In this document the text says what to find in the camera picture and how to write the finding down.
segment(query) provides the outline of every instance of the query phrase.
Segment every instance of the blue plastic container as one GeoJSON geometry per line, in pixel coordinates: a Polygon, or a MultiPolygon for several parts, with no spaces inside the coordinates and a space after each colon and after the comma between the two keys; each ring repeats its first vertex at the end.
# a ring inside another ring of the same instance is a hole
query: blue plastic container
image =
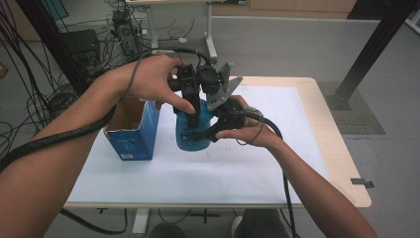
{"type": "Polygon", "coordinates": [[[195,129],[188,128],[185,113],[176,113],[176,145],[182,151],[201,151],[210,145],[210,141],[207,139],[195,142],[188,139],[190,135],[204,132],[210,127],[210,120],[213,118],[213,114],[207,110],[207,103],[202,99],[200,101],[200,107],[200,123],[199,127],[195,129]]]}

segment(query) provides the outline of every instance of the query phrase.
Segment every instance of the black post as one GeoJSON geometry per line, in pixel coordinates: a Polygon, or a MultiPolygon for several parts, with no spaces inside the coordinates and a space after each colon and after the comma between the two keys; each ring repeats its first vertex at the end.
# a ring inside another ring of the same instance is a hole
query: black post
{"type": "Polygon", "coordinates": [[[392,40],[418,0],[397,0],[383,16],[336,92],[327,96],[333,110],[348,110],[348,101],[374,62],[392,40]]]}
{"type": "Polygon", "coordinates": [[[16,0],[16,2],[46,44],[76,93],[81,95],[89,84],[59,36],[58,27],[53,17],[44,8],[42,0],[16,0]]]}

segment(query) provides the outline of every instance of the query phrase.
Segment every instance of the person's leg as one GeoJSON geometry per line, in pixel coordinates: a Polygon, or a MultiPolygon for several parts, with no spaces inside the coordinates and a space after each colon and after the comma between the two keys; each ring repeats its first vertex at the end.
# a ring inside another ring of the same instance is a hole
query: person's leg
{"type": "Polygon", "coordinates": [[[245,210],[235,238],[288,238],[278,213],[270,210],[245,210]]]}
{"type": "Polygon", "coordinates": [[[161,223],[152,229],[149,238],[186,238],[186,236],[176,225],[161,223]]]}

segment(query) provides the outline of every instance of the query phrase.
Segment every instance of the open box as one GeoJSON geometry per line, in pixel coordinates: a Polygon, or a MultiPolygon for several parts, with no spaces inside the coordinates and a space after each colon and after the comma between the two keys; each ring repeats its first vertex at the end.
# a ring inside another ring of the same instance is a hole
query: open box
{"type": "Polygon", "coordinates": [[[154,101],[127,96],[117,104],[104,133],[123,161],[147,161],[154,155],[159,111],[154,101]]]}

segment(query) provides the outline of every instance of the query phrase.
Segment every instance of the gray floor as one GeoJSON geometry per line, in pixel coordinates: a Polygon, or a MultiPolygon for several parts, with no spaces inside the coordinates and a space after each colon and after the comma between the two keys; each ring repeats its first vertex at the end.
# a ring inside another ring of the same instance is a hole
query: gray floor
{"type": "MultiPolygon", "coordinates": [[[[309,76],[318,81],[341,81],[376,25],[377,22],[365,21],[214,18],[213,38],[218,65],[233,62],[232,75],[309,76]]],[[[204,22],[197,21],[184,46],[205,49],[201,38],[204,26],[204,22]]],[[[0,52],[1,60],[8,62],[4,50],[0,52]]],[[[380,237],[418,237],[420,231],[419,62],[420,37],[403,25],[358,88],[386,135],[344,136],[361,176],[374,183],[374,188],[368,190],[372,206],[361,211],[380,237]]],[[[1,121],[25,118],[26,92],[13,82],[12,75],[13,69],[0,80],[1,121]]],[[[24,134],[18,144],[26,140],[24,134]]],[[[102,215],[96,209],[75,212],[109,229],[123,226],[120,209],[105,210],[102,215]]],[[[174,221],[185,212],[164,209],[162,215],[174,221]]],[[[202,218],[188,216],[179,226],[188,237],[230,237],[234,211],[209,212],[221,217],[211,217],[204,224],[202,218]]],[[[295,213],[301,237],[323,237],[305,210],[295,213]]],[[[129,214],[131,224],[133,210],[129,214]]],[[[153,210],[149,225],[159,222],[157,211],[153,210]]],[[[119,237],[128,236],[126,232],[119,237]]],[[[47,237],[102,235],[59,215],[47,237]]]]}

